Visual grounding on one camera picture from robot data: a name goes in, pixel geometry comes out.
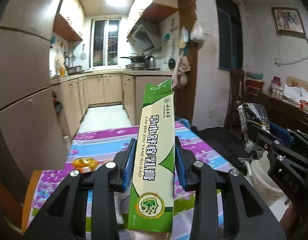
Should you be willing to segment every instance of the striped floral tablecloth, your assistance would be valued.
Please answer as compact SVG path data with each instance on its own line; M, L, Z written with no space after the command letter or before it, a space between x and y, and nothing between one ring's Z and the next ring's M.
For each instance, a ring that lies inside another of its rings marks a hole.
M64 169L45 170L42 172L34 193L28 225L58 184L73 169L71 162L74 159L79 157L92 157L101 164L108 160L113 160L117 152L127 149L131 138L137 138L137 133L138 126L132 126L77 134L72 141ZM232 168L231 164L221 155L179 122L175 122L175 135L179 137L184 149L192 151L196 159L209 164L213 169L228 172ZM171 239L188 239L193 217L194 193L182 190L176 173L174 198L173 233ZM223 224L223 210L220 193L217 195L217 200L219 207L218 220L221 225ZM86 239L90 239L91 202L92 191L89 192L87 203ZM121 211L125 220L127 220L128 206L129 195L127 193L121 201ZM129 239L128 233L126 232L126 230L120 232L120 239Z

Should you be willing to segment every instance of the green and cream box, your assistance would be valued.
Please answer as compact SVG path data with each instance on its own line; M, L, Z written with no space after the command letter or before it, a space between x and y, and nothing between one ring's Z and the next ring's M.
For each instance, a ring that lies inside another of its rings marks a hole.
M128 229L171 232L174 204L172 80L146 84L130 192Z

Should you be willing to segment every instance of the picture frame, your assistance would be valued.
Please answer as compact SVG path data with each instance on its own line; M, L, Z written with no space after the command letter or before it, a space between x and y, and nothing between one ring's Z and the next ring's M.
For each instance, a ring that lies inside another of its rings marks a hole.
M296 8L272 7L277 35L306 39L301 15Z

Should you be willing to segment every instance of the silver bolt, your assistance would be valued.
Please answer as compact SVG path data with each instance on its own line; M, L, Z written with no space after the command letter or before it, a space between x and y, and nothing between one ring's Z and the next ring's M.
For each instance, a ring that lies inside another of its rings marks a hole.
M109 169L112 169L116 166L116 163L115 162L108 162L105 164L105 166Z
M72 170L69 174L70 174L72 177L76 177L76 176L78 176L79 171L78 171L78 170Z
M239 175L239 171L237 169L232 169L230 171L230 174L232 174L233 176L237 177Z
M202 162L202 161L195 161L194 162L194 166L196 166L196 167L203 167L203 165L204 165L204 163Z

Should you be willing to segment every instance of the circular emblem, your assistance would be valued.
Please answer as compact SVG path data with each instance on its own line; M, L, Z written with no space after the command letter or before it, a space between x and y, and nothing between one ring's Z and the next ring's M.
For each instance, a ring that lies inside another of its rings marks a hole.
M135 208L142 217L159 218L165 211L165 204L159 195L148 192L138 198Z

